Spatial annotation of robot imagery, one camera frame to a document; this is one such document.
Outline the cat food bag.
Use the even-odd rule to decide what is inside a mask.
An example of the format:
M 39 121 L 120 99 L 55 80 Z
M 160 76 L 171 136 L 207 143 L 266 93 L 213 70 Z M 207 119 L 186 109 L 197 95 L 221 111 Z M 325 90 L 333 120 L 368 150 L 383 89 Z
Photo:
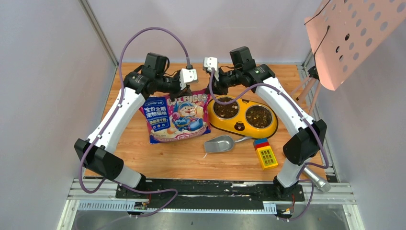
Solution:
M 207 107 L 212 97 L 205 90 L 174 100 L 149 97 L 139 111 L 147 122 L 151 144 L 198 137 L 211 132 Z

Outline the metal food scoop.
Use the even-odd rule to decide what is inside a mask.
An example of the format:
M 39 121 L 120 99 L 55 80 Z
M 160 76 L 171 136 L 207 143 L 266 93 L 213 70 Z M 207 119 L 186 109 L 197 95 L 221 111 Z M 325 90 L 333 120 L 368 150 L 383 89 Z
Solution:
M 222 135 L 206 141 L 204 143 L 204 150 L 206 153 L 227 152 L 232 150 L 236 143 L 250 139 L 252 139 L 252 137 L 245 136 L 240 139 L 234 140 L 231 136 Z

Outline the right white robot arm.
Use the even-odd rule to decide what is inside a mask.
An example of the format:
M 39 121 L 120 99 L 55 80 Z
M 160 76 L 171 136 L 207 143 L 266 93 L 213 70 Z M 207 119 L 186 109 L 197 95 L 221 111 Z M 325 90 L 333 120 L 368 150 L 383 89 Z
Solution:
M 314 120 L 288 95 L 268 65 L 257 65 L 248 47 L 231 50 L 230 56 L 233 67 L 227 72 L 221 70 L 216 58 L 204 59 L 203 69 L 210 74 L 208 90 L 212 96 L 226 95 L 228 88 L 243 85 L 246 89 L 239 97 L 251 90 L 281 119 L 291 138 L 283 147 L 286 160 L 274 179 L 273 193 L 286 200 L 311 158 L 319 151 L 326 157 L 323 143 L 327 125 L 322 119 Z

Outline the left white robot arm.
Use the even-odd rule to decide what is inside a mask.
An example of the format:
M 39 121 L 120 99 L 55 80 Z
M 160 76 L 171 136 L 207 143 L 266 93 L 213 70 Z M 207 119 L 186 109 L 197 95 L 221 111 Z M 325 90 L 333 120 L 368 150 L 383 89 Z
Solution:
M 149 53 L 143 65 L 126 76 L 120 76 L 121 88 L 114 104 L 97 128 L 86 138 L 78 139 L 74 148 L 80 168 L 93 171 L 107 179 L 128 187 L 135 198 L 146 194 L 143 175 L 125 165 L 115 156 L 119 139 L 134 114 L 156 92 L 170 93 L 176 98 L 190 93 L 189 85 L 197 80 L 191 65 L 166 75 L 169 60 L 166 56 Z

